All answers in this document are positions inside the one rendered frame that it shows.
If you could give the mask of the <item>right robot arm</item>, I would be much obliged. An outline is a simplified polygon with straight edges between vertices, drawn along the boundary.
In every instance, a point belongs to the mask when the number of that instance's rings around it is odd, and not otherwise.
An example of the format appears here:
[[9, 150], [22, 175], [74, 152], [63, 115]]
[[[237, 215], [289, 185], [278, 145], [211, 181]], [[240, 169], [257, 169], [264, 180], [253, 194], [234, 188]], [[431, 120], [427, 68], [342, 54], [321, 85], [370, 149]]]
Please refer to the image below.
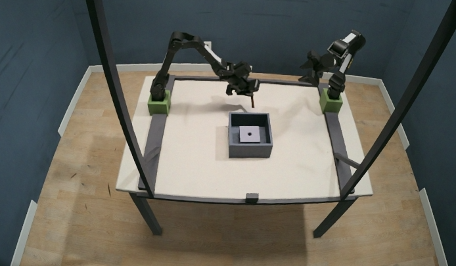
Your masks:
[[362, 49], [365, 42], [366, 40], [362, 34], [353, 29], [344, 39], [334, 41], [327, 49], [328, 54], [319, 56], [313, 49], [308, 53], [307, 58], [314, 64], [315, 68], [321, 64], [330, 70], [340, 67], [329, 79], [330, 87], [327, 90], [329, 99], [340, 100], [339, 96], [345, 89], [346, 72], [356, 52]]

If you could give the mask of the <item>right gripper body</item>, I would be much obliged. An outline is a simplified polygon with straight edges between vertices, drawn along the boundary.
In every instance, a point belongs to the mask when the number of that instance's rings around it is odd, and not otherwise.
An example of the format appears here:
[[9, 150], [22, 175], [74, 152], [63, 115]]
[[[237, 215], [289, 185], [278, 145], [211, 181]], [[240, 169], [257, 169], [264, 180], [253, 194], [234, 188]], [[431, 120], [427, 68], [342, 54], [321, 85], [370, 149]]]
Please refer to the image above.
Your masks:
[[[319, 75], [321, 75], [321, 73], [326, 72], [326, 71], [327, 71], [327, 73], [329, 73], [329, 70], [330, 70], [329, 68], [324, 67], [322, 64], [316, 68], [314, 67], [314, 64], [313, 64], [313, 70], [309, 71], [308, 78], [310, 79], [310, 81], [312, 82], [314, 87], [319, 85], [319, 76], [317, 75], [317, 73]], [[314, 71], [316, 71], [316, 73]]]

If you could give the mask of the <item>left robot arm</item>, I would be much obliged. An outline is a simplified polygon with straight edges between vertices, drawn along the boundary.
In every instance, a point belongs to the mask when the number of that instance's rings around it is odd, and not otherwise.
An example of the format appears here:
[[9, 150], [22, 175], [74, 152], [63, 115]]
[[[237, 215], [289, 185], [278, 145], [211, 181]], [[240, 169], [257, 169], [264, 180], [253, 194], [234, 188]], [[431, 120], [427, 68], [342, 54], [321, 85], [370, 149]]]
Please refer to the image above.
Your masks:
[[[183, 39], [188, 41], [182, 42]], [[192, 40], [192, 41], [191, 41]], [[210, 48], [201, 40], [197, 35], [191, 35], [187, 32], [172, 32], [168, 52], [166, 53], [161, 69], [152, 80], [150, 93], [152, 95], [151, 101], [163, 102], [166, 96], [166, 85], [169, 80], [170, 74], [168, 70], [175, 53], [179, 49], [195, 48], [204, 59], [210, 64], [214, 74], [219, 76], [219, 82], [225, 80], [229, 85], [234, 85], [239, 78], [248, 82], [247, 78], [250, 76], [251, 67], [247, 62], [240, 61], [238, 64], [233, 65], [233, 62], [224, 61], [221, 57], [216, 56]], [[227, 70], [229, 67], [229, 70]]]

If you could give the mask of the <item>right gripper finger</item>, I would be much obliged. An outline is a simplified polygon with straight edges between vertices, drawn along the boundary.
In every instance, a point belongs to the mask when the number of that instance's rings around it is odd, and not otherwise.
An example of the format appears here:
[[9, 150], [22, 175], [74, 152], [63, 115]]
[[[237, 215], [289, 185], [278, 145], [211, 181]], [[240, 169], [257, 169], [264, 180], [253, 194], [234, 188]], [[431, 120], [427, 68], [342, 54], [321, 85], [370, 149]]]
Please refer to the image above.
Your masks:
[[308, 69], [308, 68], [313, 68], [313, 63], [308, 60], [305, 62], [303, 65], [300, 66], [300, 69]]
[[[311, 84], [312, 84], [312, 82], [311, 82], [310, 79], [308, 78], [308, 73], [309, 73], [309, 72], [307, 72], [307, 75], [305, 75], [305, 76], [299, 78], [298, 81], [306, 82], [306, 83], [311, 83]], [[313, 84], [312, 84], [312, 85], [313, 85]]]

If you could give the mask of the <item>white plate with round hole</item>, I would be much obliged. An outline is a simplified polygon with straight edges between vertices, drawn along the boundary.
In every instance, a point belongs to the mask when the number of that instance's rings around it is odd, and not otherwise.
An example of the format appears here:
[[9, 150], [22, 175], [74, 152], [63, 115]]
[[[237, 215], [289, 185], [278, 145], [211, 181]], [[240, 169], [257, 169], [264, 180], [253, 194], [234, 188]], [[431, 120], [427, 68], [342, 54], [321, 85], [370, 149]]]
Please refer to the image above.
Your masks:
[[239, 144], [260, 144], [259, 126], [240, 126]]

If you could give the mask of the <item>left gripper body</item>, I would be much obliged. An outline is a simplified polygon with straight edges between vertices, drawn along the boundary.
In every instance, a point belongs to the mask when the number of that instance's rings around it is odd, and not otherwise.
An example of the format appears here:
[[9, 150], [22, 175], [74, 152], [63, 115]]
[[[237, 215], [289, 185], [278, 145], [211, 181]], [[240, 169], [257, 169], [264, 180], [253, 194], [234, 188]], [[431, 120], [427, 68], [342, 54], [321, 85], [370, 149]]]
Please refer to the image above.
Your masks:
[[[230, 88], [234, 87], [234, 88]], [[229, 85], [227, 84], [226, 88], [226, 94], [227, 95], [233, 95], [232, 90], [235, 90], [235, 93], [241, 93], [241, 91], [250, 91], [252, 93], [258, 92], [260, 88], [260, 80], [258, 79], [253, 79], [250, 80], [250, 82], [245, 82], [241, 78], [238, 79], [238, 81], [234, 85]]]

